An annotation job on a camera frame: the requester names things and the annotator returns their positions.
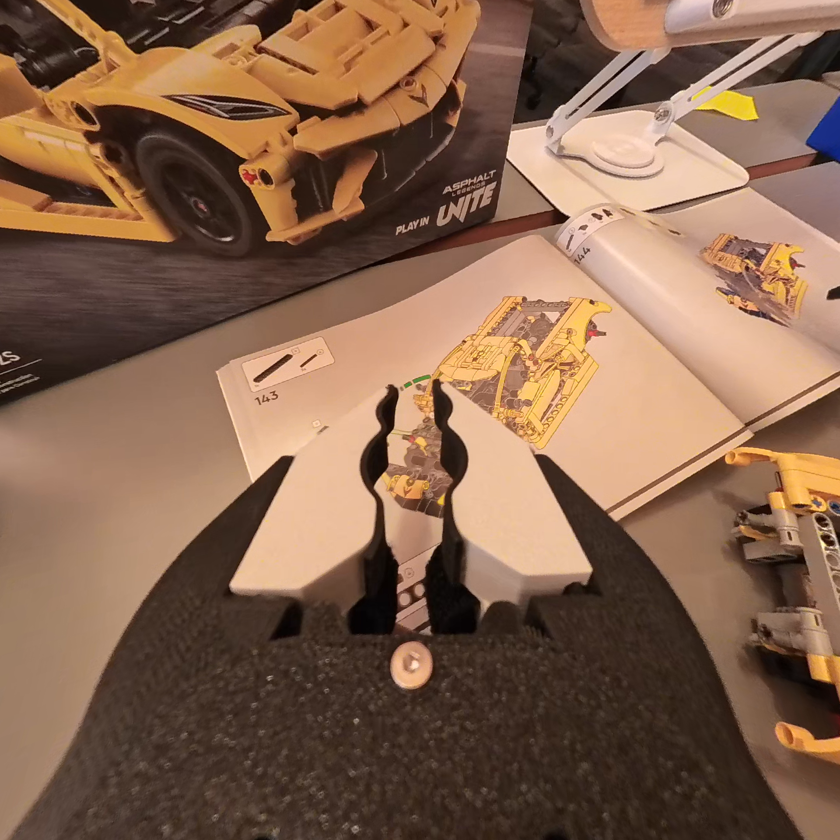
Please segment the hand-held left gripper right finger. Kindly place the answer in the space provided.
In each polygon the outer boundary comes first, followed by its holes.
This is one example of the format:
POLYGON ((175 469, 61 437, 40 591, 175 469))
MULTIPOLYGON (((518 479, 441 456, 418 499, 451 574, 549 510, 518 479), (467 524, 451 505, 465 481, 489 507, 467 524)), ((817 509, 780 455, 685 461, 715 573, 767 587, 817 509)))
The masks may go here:
POLYGON ((593 568, 554 493, 555 467, 449 383, 433 385, 450 476, 442 538, 426 570, 434 635, 471 634, 482 611, 587 586, 593 568))

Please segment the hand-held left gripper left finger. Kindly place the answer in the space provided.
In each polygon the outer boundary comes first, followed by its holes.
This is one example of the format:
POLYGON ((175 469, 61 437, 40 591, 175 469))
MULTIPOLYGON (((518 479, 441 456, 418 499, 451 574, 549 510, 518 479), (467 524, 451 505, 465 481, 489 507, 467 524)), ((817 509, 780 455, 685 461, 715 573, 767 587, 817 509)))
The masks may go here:
POLYGON ((386 385, 304 445, 229 583, 237 595, 327 603, 355 634, 391 634, 397 562, 375 484, 389 465, 398 391, 386 385))

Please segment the instruction booklet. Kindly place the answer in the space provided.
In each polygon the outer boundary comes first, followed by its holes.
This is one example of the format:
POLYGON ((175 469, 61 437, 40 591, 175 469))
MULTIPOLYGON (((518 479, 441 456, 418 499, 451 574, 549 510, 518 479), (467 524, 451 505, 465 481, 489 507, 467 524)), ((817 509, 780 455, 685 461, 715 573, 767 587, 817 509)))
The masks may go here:
POLYGON ((375 485, 396 620, 419 628, 451 482, 435 382, 622 518, 838 388, 838 242, 751 190, 657 215, 594 206, 217 375, 252 479, 396 387, 375 485))

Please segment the yellow brick car model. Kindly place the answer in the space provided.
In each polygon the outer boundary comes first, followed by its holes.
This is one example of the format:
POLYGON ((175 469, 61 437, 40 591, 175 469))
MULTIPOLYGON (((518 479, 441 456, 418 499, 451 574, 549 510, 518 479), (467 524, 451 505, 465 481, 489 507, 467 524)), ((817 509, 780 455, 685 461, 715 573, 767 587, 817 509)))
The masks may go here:
POLYGON ((776 487, 764 504, 740 510, 732 525, 743 561, 771 568, 782 604, 756 613, 749 646, 772 676, 825 703, 838 728, 839 460, 738 447, 730 466, 769 463, 776 487))

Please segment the grey desk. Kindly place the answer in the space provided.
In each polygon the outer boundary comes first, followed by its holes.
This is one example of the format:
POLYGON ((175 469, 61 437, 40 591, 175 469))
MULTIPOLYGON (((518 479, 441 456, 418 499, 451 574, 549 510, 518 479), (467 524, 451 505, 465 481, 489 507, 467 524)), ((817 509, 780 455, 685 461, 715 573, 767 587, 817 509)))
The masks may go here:
MULTIPOLYGON (((558 214, 507 165, 497 217, 2 409, 2 838, 49 782, 100 673, 174 558, 249 485, 216 370, 383 308, 558 214)), ((743 734, 805 838, 837 838, 838 768, 781 747, 774 723, 824 722, 740 643, 770 606, 765 568, 728 543, 759 467, 713 465, 623 521, 683 601, 743 734)))

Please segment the toy car set box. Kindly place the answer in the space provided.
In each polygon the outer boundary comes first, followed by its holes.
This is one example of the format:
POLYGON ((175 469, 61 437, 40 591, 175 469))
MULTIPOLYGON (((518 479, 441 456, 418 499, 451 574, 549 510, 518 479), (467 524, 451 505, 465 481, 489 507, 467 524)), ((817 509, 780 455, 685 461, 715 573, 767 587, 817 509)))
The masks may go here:
POLYGON ((533 2, 2 2, 2 404, 490 220, 533 2))

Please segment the white document stand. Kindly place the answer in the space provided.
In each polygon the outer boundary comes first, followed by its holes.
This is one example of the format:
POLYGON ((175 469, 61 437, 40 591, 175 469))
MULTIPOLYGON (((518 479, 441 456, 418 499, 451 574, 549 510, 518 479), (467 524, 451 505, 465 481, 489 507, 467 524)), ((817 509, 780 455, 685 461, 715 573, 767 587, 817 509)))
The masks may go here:
POLYGON ((667 207, 745 186, 739 164, 677 122, 774 60, 837 30, 838 1, 582 2, 591 32, 616 55, 543 129, 513 130, 508 161, 558 211, 667 207), (654 112, 595 115, 673 48, 753 39, 654 112))

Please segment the yellow sticky note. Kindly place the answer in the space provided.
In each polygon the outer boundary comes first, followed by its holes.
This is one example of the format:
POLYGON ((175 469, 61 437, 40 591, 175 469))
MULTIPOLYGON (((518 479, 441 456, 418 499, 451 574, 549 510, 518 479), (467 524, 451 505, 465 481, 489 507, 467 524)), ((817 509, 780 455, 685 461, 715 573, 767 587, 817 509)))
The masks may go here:
POLYGON ((716 112, 741 122, 760 119, 753 96, 740 91, 726 90, 698 103, 694 110, 716 112))

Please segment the blue storage bin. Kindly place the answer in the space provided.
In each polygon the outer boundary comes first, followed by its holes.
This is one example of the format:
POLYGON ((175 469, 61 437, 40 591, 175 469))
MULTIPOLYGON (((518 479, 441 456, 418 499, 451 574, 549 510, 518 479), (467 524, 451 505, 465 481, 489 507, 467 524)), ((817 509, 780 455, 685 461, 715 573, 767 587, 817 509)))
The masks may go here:
POLYGON ((839 119, 840 100, 837 98, 805 141, 809 148, 837 163, 839 162, 840 141, 839 119))

